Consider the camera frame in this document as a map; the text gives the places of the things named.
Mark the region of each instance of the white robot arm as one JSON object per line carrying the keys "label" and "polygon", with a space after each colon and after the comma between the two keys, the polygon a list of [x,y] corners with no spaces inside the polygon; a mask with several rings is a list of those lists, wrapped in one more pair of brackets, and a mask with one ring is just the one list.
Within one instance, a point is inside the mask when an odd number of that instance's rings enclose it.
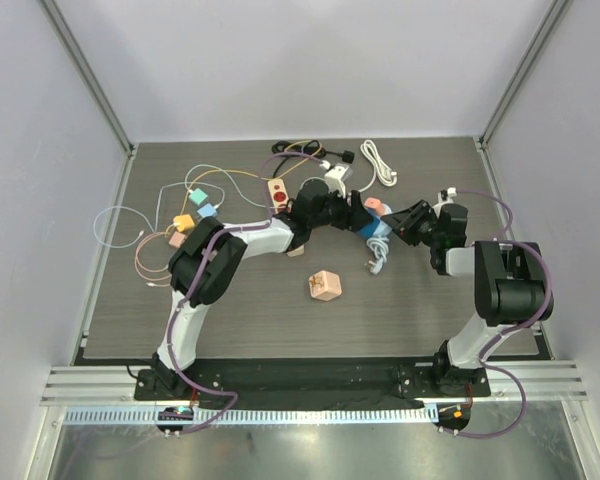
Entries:
{"label": "white robot arm", "polygon": [[[476,381],[489,355],[517,329],[528,326],[525,322],[543,305],[546,310],[541,319],[548,318],[553,301],[543,303],[546,285],[537,245],[512,247],[491,241],[465,247],[467,209],[449,201],[449,197],[442,194],[442,202],[435,207],[422,200],[381,220],[405,243],[429,247],[431,266],[438,274],[474,276],[476,314],[433,355],[432,381],[438,386],[464,386]],[[354,190],[343,198],[339,191],[329,192],[324,184],[315,183],[307,183],[290,207],[277,214],[266,228],[256,230],[256,224],[223,225],[215,218],[201,221],[169,264],[174,289],[172,319],[176,310],[179,315],[171,331],[173,356],[169,354],[169,335],[165,335],[153,357],[156,379],[173,389],[180,380],[174,370],[185,370],[194,363],[206,314],[224,294],[244,258],[294,250],[306,243],[311,230],[318,226],[357,232],[372,221],[359,192]],[[214,235],[220,236],[212,260],[202,270],[194,291],[189,292]]]}
{"label": "white robot arm", "polygon": [[[281,220],[274,218],[271,221],[271,225],[266,229],[262,230],[250,230],[257,224],[245,224],[245,225],[230,225],[226,224],[227,228],[242,228],[242,231],[238,230],[233,233],[235,238],[242,240],[246,244],[246,250],[242,256],[242,259],[249,257],[255,257],[257,255],[264,255],[265,253],[283,253],[286,252],[291,245],[293,239],[293,232],[291,229]],[[184,293],[174,290],[172,292],[171,300],[171,313],[178,308],[178,305],[184,298]],[[189,367],[196,359],[196,346],[198,344],[198,336],[204,319],[211,308],[210,304],[200,303],[195,307],[192,307],[189,303],[186,303],[176,322],[173,330],[173,351],[176,358],[178,359],[178,365],[181,369]],[[162,362],[170,370],[174,370],[174,365],[171,362],[169,352],[167,349],[167,335],[158,348],[158,355]]]}

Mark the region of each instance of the blue block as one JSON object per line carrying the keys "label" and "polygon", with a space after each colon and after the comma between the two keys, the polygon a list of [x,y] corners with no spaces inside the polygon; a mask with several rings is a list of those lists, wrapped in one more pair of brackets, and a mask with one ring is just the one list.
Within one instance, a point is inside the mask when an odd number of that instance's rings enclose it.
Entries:
{"label": "blue block", "polygon": [[200,205],[202,205],[207,198],[209,198],[209,196],[204,193],[202,190],[200,190],[199,188],[196,188],[193,192],[191,192],[189,194],[189,200],[196,206],[199,207]]}
{"label": "blue block", "polygon": [[373,236],[373,233],[376,231],[378,225],[380,225],[380,219],[376,217],[375,213],[372,210],[367,211],[373,216],[373,221],[369,225],[361,228],[356,232],[357,235],[360,235],[365,240],[371,238]]}
{"label": "blue block", "polygon": [[200,215],[202,218],[215,217],[217,214],[218,212],[210,203],[207,203],[204,207],[198,210],[198,215]]}

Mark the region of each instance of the white cable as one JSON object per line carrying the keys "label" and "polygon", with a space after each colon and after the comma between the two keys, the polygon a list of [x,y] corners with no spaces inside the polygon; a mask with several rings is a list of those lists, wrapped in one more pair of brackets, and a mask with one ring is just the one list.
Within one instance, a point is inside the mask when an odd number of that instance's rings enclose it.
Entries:
{"label": "white cable", "polygon": [[260,207],[260,208],[267,208],[266,205],[260,205],[259,203],[256,203],[252,200],[249,200],[247,197],[244,196],[244,194],[242,193],[242,190],[240,190],[240,187],[238,187],[238,184],[236,183],[236,181],[233,179],[233,177],[229,174],[229,172],[227,172],[225,169],[220,168],[220,167],[216,167],[215,165],[208,165],[208,164],[204,164],[201,163],[199,165],[196,165],[195,167],[193,167],[191,170],[189,170],[187,172],[187,176],[184,177],[184,181],[187,185],[189,185],[189,175],[191,175],[191,172],[193,172],[195,169],[197,168],[214,168],[216,170],[219,170],[220,173],[224,173],[229,180],[231,180],[231,183],[233,183],[233,186],[236,187],[236,190],[238,191],[238,195],[240,195],[245,201],[247,201],[248,203],[250,203],[251,205],[255,206],[255,207]]}
{"label": "white cable", "polygon": [[369,262],[371,273],[377,275],[382,270],[382,267],[387,263],[387,254],[389,253],[389,239],[387,237],[371,237],[367,239],[367,247],[373,252],[376,257],[375,262]]}
{"label": "white cable", "polygon": [[149,219],[142,213],[140,213],[139,211],[137,211],[134,208],[130,208],[130,207],[125,207],[123,205],[114,205],[113,207],[107,207],[104,210],[102,210],[98,215],[96,215],[96,218],[93,219],[93,236],[96,237],[96,240],[104,245],[105,247],[109,247],[109,248],[128,248],[132,245],[134,245],[138,240],[140,240],[142,238],[142,236],[144,235],[144,230],[140,230],[138,232],[138,236],[136,237],[136,239],[131,242],[131,243],[127,243],[126,245],[111,245],[110,243],[106,243],[104,240],[102,240],[100,238],[100,236],[98,235],[98,232],[96,231],[96,223],[98,223],[98,219],[104,215],[106,212],[108,212],[109,210],[114,210],[116,208],[119,208],[121,210],[129,210],[130,212],[133,213],[137,213],[138,215],[140,215],[142,218],[144,218],[145,222],[147,222],[147,225],[149,225],[149,228],[151,229],[152,232],[155,232],[155,230],[153,229],[153,227],[151,226],[151,222],[149,221]]}
{"label": "white cable", "polygon": [[384,163],[380,153],[378,153],[378,147],[373,143],[372,140],[365,140],[360,145],[360,151],[362,155],[371,162],[371,166],[373,167],[373,177],[369,184],[358,190],[359,192],[364,192],[369,190],[373,185],[373,182],[376,181],[376,178],[383,184],[385,187],[393,187],[396,183],[398,183],[398,174],[394,172],[389,165]]}
{"label": "white cable", "polygon": [[[178,185],[189,185],[189,184],[187,182],[171,183],[169,185],[165,185],[164,187],[162,187],[160,189],[160,193],[158,194],[158,203],[156,204],[156,223],[154,225],[154,232],[158,231],[158,218],[159,218],[159,212],[160,212],[160,203],[162,202],[162,192],[164,191],[165,188],[177,187]],[[218,187],[217,185],[212,185],[210,183],[204,183],[204,182],[196,182],[196,185],[204,185],[205,187],[215,188],[222,192],[222,199],[220,200],[220,203],[218,203],[217,205],[214,205],[214,207],[213,207],[216,210],[218,208],[220,208],[220,206],[224,203],[224,199],[226,196],[226,192],[224,191],[224,188]]]}

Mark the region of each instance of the dark wooden table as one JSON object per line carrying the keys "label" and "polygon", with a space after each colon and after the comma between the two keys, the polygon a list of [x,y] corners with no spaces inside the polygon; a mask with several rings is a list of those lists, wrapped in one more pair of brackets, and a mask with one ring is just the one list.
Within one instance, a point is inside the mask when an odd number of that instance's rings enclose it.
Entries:
{"label": "dark wooden table", "polygon": [[[143,144],[131,171],[124,205],[153,221],[161,186],[183,181],[186,172],[200,163],[257,173],[272,143]],[[360,139],[324,143],[330,150],[356,152],[349,188],[369,182],[372,170],[359,153]],[[449,186],[489,191],[470,138],[385,139],[376,144],[385,161],[398,172],[398,184],[393,188],[377,184],[366,194],[381,198],[394,210],[421,198],[433,202],[438,190]],[[289,193],[293,196],[304,179],[321,174],[313,165],[302,165],[285,177]],[[258,180],[244,175],[234,178],[245,195],[262,203]],[[202,181],[226,189],[227,198],[219,210],[221,221],[245,223],[265,218],[263,209],[240,198],[224,175],[211,174]],[[219,201],[219,192],[202,188]],[[165,190],[161,229],[179,211],[183,195],[184,187]],[[485,238],[498,230],[496,210],[489,201],[465,196],[459,202],[469,208],[470,239]],[[142,219],[121,212],[114,244],[132,241],[141,229],[147,230]],[[146,286],[134,270],[134,251],[115,249],[109,254],[85,358],[146,358],[162,340],[171,292]],[[159,239],[143,250],[142,261],[149,268],[159,268],[173,252]],[[371,258],[364,241],[356,235],[320,228],[300,257],[271,255],[244,261],[225,296],[207,316],[198,356],[429,355],[472,315],[472,280],[436,275],[429,266],[427,248],[408,247],[394,238],[389,261],[378,276],[370,275],[364,267]],[[344,290],[331,302],[309,297],[308,278],[323,269],[338,273]],[[523,332],[499,353],[534,354],[537,349],[531,333]]]}

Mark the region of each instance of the gray wall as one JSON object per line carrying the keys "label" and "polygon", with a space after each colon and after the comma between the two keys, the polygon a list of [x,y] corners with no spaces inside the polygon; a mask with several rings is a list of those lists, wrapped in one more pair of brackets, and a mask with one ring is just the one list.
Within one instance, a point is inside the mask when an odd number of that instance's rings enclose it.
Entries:
{"label": "gray wall", "polygon": [[0,0],[0,480],[22,478],[49,368],[69,361],[122,163],[37,2]]}
{"label": "gray wall", "polygon": [[577,361],[600,426],[600,0],[573,2],[490,153],[555,277],[551,345]]}
{"label": "gray wall", "polygon": [[58,0],[136,142],[473,135],[551,0]]}

